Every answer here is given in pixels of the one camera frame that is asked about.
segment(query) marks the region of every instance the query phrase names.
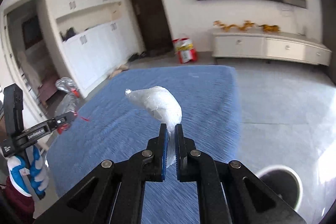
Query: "red and white bag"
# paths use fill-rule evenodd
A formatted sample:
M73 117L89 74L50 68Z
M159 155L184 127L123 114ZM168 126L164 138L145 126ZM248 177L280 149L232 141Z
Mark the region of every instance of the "red and white bag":
M173 40L175 53L181 64L189 61L197 61L197 52L194 49L193 42L190 38L179 38Z

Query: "cabinet drawer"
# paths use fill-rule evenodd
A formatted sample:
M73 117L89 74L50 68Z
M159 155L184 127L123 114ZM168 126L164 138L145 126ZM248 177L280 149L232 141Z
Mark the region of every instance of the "cabinet drawer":
M305 45L290 41L267 39L267 56L304 60Z
M262 37L215 37L213 53L215 57L262 55Z
M317 47L306 46L305 61L322 65L329 65L331 52Z

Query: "blue mattress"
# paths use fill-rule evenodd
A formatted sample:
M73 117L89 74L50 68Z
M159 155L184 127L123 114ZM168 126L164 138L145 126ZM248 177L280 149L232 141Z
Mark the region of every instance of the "blue mattress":
M61 197L105 159L119 162L146 148L160 122L130 103L125 90L167 88L182 108L184 135L215 160L228 162L239 143L240 107L235 69L180 66L133 69L114 77L53 142L47 155ZM163 183L147 182L142 223L198 223L195 183L179 183L175 165Z

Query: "plastic bag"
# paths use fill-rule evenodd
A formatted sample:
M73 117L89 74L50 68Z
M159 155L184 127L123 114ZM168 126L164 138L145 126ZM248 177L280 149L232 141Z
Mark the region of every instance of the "plastic bag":
M167 125L167 168L175 163L175 125L182 120L182 110L175 97L165 88L154 86L145 90L126 90L126 97L139 107Z
M56 87L58 90L64 91L67 95L64 96L63 100L59 103L55 110L55 117L67 113L69 111L77 113L79 101L78 87L75 82L68 78L63 77L56 81ZM64 124L57 129L58 133L61 134L70 127L70 124Z

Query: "brown door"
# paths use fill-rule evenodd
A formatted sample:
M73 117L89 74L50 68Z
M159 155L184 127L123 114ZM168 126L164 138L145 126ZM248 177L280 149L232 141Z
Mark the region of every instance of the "brown door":
M173 48L162 0L132 0L147 51Z

